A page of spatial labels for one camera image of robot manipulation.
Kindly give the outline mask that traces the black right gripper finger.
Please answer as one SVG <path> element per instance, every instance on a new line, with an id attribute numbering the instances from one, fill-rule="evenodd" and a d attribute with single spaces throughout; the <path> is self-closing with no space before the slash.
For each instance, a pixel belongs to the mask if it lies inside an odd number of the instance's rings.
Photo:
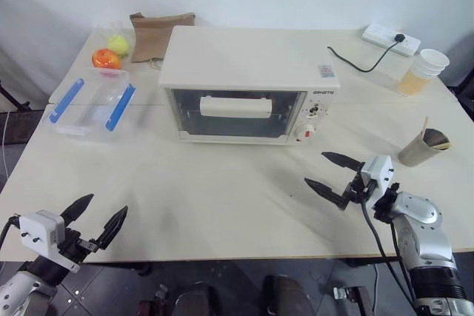
<path id="1" fill-rule="evenodd" d="M 337 152 L 323 152 L 322 155 L 330 162 L 338 165 L 342 168 L 351 169 L 354 172 L 359 172 L 363 167 L 364 163 L 357 161 L 347 155 L 343 155 Z"/>
<path id="2" fill-rule="evenodd" d="M 340 210 L 345 210 L 347 208 L 349 198 L 346 192 L 339 195 L 323 183 L 309 178 L 305 178 L 304 181 L 317 195 L 336 205 Z"/>

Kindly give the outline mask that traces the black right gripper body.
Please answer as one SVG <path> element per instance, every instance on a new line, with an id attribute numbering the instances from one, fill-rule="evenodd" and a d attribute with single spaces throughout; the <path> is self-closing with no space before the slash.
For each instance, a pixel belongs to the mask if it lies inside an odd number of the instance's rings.
<path id="1" fill-rule="evenodd" d="M 354 179 L 346 186 L 342 197 L 348 201 L 356 204 L 367 202 L 372 197 L 375 189 L 378 187 L 376 180 L 370 178 L 367 183 L 364 183 L 362 174 L 357 172 Z"/>

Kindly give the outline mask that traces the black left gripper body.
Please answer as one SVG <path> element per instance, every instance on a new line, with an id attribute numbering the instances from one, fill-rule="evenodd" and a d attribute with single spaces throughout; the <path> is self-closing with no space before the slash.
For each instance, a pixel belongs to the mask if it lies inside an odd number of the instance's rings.
<path id="1" fill-rule="evenodd" d="M 59 254 L 74 263 L 82 263 L 90 253 L 99 250 L 99 242 L 81 238 L 81 233 L 70 228 L 65 229 L 64 240 L 58 245 Z"/>

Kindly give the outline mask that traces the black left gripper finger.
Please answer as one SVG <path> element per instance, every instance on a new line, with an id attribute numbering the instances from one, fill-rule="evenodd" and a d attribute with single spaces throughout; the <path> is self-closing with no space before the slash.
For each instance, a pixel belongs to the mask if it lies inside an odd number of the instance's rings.
<path id="1" fill-rule="evenodd" d="M 108 222 L 104 225 L 104 231 L 99 235 L 96 240 L 96 245 L 99 249 L 106 249 L 112 240 L 117 236 L 121 227 L 127 217 L 128 206 L 124 206 L 118 212 L 116 212 Z"/>
<path id="2" fill-rule="evenodd" d="M 69 205 L 60 216 L 64 220 L 64 227 L 67 228 L 72 222 L 76 221 L 87 209 L 93 199 L 94 194 L 84 195 Z"/>

